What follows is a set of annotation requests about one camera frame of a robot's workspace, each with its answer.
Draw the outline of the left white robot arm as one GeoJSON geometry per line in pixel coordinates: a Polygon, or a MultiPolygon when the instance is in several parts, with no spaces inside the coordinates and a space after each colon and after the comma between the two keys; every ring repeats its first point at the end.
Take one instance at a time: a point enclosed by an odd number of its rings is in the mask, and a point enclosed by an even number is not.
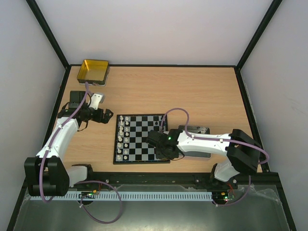
{"type": "Polygon", "coordinates": [[[48,141],[35,157],[24,163],[28,192],[44,200],[64,196],[70,187],[87,180],[92,173],[90,164],[76,164],[66,169],[64,155],[70,141],[80,132],[82,123],[93,121],[107,124],[113,116],[109,109],[101,109],[105,95],[88,91],[71,91],[67,102],[57,115],[56,125],[48,141]]]}

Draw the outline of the pink tin with chess pieces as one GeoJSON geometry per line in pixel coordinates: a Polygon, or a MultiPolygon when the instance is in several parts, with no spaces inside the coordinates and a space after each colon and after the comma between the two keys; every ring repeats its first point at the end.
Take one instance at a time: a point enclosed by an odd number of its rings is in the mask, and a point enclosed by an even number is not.
{"type": "MultiPolygon", "coordinates": [[[[187,131],[191,133],[197,134],[210,134],[210,129],[208,127],[200,127],[200,126],[187,126],[187,131]]],[[[211,158],[211,153],[205,153],[200,151],[182,151],[185,156],[188,157],[200,157],[200,158],[211,158]]]]}

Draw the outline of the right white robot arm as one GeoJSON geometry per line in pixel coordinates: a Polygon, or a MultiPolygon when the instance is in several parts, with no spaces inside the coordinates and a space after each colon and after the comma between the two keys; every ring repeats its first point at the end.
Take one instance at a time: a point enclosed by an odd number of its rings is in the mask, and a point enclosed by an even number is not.
{"type": "Polygon", "coordinates": [[[146,142],[154,147],[158,159],[174,160],[180,154],[189,156],[196,153],[201,158],[202,154],[226,157],[212,168],[210,184],[217,189],[239,174],[256,174],[261,152],[259,144],[240,129],[221,135],[190,133],[182,129],[151,130],[146,142]]]}

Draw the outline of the black and silver chessboard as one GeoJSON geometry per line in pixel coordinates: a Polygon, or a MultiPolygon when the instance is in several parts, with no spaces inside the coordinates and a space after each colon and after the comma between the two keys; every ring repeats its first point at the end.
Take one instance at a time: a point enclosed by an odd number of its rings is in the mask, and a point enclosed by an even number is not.
{"type": "Polygon", "coordinates": [[[113,164],[154,164],[169,163],[169,160],[156,158],[155,148],[146,139],[151,130],[168,131],[167,121],[162,121],[163,114],[117,115],[115,126],[115,147],[113,164]]]}

